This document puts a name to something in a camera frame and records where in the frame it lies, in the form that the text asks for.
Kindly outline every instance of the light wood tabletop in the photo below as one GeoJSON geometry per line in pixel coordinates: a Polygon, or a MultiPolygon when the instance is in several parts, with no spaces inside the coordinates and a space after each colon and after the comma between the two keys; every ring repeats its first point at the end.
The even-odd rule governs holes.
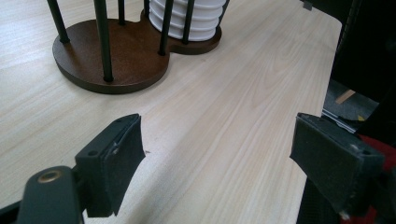
{"type": "MultiPolygon", "coordinates": [[[[109,18],[117,1],[108,0],[109,18]]],[[[60,0],[65,26],[92,0],[60,0]]],[[[138,21],[142,0],[126,1],[138,21]]],[[[147,157],[117,217],[86,223],[295,223],[305,175],[290,158],[298,112],[320,115],[341,23],[299,0],[232,0],[218,47],[173,53],[135,93],[85,91],[59,71],[45,0],[0,9],[0,207],[27,179],[74,156],[111,121],[142,116],[147,157]]]]}

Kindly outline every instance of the stacked white cups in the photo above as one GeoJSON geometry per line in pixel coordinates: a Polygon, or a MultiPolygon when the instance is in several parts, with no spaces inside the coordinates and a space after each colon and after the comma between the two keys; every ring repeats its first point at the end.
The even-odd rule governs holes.
{"type": "MultiPolygon", "coordinates": [[[[181,39],[183,37],[188,0],[174,0],[172,8],[169,36],[181,39]]],[[[163,14],[166,0],[150,0],[149,20],[159,31],[163,28],[163,14]]],[[[192,12],[190,41],[205,41],[213,37],[219,24],[219,16],[226,0],[195,0],[192,12]]]]}

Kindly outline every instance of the black metal post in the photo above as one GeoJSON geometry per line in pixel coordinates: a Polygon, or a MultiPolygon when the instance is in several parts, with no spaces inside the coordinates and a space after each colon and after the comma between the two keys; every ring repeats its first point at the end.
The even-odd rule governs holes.
{"type": "Polygon", "coordinates": [[[149,17],[149,0],[145,0],[144,10],[145,10],[145,16],[148,18],[149,17]]]}
{"type": "Polygon", "coordinates": [[[224,16],[225,10],[227,9],[228,4],[230,3],[230,0],[225,1],[224,6],[223,6],[223,12],[221,13],[221,16],[219,17],[219,25],[221,24],[222,18],[224,16]]]}
{"type": "Polygon", "coordinates": [[[58,2],[56,0],[47,0],[47,2],[49,3],[49,10],[55,22],[56,29],[58,30],[59,40],[64,44],[70,42],[70,39],[67,36],[66,28],[64,28],[64,19],[62,19],[58,2]]]}
{"type": "Polygon", "coordinates": [[[93,0],[96,13],[96,25],[98,28],[101,52],[102,52],[102,65],[105,73],[104,80],[111,82],[114,80],[111,71],[111,57],[110,57],[110,40],[108,34],[108,22],[106,11],[106,0],[93,0]]]}
{"type": "Polygon", "coordinates": [[[174,0],[166,0],[165,12],[163,13],[163,30],[161,31],[160,55],[165,55],[166,42],[168,41],[169,26],[171,24],[172,7],[174,0]]]}
{"type": "Polygon", "coordinates": [[[194,11],[194,3],[195,0],[189,0],[189,2],[187,3],[186,20],[184,22],[183,40],[182,40],[183,44],[189,44],[189,35],[191,28],[192,12],[194,11]]]}
{"type": "Polygon", "coordinates": [[[119,25],[125,25],[125,3],[119,0],[119,25]]]}

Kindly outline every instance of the brown wooden base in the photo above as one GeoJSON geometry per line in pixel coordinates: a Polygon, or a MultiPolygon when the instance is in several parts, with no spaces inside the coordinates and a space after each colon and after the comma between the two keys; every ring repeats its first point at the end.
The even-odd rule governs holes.
{"type": "Polygon", "coordinates": [[[144,15],[139,22],[108,20],[110,54],[114,81],[105,82],[96,21],[83,21],[66,29],[70,42],[59,36],[53,43],[53,55],[61,72],[88,91],[121,94],[140,91],[160,80],[169,64],[169,53],[196,55],[214,49],[221,39],[218,28],[214,37],[188,45],[168,38],[166,54],[158,54],[161,33],[144,15]]]}

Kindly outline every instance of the red object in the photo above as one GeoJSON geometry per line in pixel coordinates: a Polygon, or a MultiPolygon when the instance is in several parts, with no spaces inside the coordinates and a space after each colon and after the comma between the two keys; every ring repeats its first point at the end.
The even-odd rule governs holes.
{"type": "MultiPolygon", "coordinates": [[[[366,135],[359,134],[359,137],[365,144],[384,154],[385,162],[382,169],[385,172],[390,172],[392,167],[396,166],[396,148],[366,135]]],[[[349,220],[341,219],[340,224],[375,224],[375,216],[376,211],[370,206],[365,217],[351,217],[349,220]]]]}

